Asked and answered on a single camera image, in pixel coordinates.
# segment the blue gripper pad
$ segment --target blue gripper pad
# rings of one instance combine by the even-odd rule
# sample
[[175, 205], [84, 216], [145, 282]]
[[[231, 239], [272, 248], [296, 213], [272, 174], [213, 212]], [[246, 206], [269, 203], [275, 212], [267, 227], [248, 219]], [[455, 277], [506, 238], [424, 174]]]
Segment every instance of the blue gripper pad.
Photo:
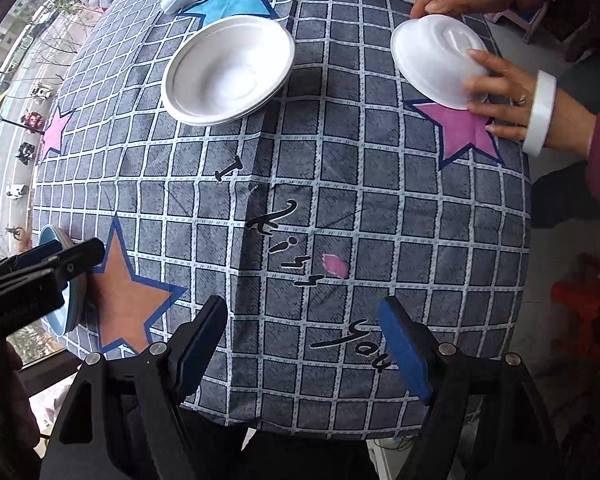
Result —
[[433, 395], [433, 388], [429, 383], [429, 366], [425, 357], [418, 352], [409, 332], [410, 327], [413, 328], [416, 323], [393, 296], [380, 301], [378, 317], [382, 334], [410, 394], [418, 396], [420, 402], [428, 406]]

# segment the person's left hand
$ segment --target person's left hand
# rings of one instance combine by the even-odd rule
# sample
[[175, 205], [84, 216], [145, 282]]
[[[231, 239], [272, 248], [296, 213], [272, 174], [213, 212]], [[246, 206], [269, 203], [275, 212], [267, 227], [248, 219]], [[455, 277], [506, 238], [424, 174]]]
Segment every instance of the person's left hand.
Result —
[[[470, 49], [467, 54], [483, 67], [501, 76], [472, 76], [464, 82], [465, 88], [475, 94], [497, 94], [515, 102], [522, 101], [516, 105], [470, 102], [467, 104], [468, 110], [474, 114], [514, 123], [516, 126], [490, 124], [487, 130], [505, 139], [524, 140], [536, 90], [536, 78], [512, 62], [484, 50]], [[545, 146], [587, 158], [595, 127], [596, 116], [558, 89]]]

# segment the blue bowl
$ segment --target blue bowl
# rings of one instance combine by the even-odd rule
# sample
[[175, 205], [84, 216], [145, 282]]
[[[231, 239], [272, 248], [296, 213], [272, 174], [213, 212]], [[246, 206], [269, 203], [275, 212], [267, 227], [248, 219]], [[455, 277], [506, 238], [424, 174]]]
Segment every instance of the blue bowl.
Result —
[[[60, 228], [51, 224], [45, 225], [42, 231], [40, 231], [38, 245], [46, 244], [52, 240], [59, 241], [63, 249], [74, 246], [71, 238], [64, 234]], [[85, 292], [86, 276], [82, 274], [70, 280], [62, 291], [64, 305], [44, 317], [56, 335], [64, 335], [75, 328], [78, 314], [84, 304]]]

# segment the bracelet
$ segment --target bracelet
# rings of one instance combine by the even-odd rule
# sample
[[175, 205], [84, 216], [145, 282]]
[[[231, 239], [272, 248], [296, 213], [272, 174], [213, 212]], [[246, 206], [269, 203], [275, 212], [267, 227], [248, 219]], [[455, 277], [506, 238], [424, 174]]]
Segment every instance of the bracelet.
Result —
[[554, 113], [556, 79], [551, 74], [538, 71], [534, 102], [531, 105], [529, 124], [526, 127], [526, 139], [522, 151], [531, 156], [540, 155], [544, 140], [549, 133], [551, 116]]

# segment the white bowl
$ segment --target white bowl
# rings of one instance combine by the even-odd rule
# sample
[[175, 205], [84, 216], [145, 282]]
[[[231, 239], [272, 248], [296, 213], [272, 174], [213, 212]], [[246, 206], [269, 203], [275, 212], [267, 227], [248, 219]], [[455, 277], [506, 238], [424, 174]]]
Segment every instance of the white bowl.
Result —
[[466, 54], [469, 48], [487, 50], [467, 25], [441, 14], [402, 22], [391, 36], [391, 54], [405, 79], [432, 101], [456, 110], [466, 110], [469, 100], [487, 97], [472, 95], [462, 86], [471, 75], [487, 75], [487, 69]]
[[176, 51], [162, 78], [162, 102], [171, 117], [193, 126], [233, 121], [275, 94], [295, 52], [291, 34], [272, 20], [224, 18]]

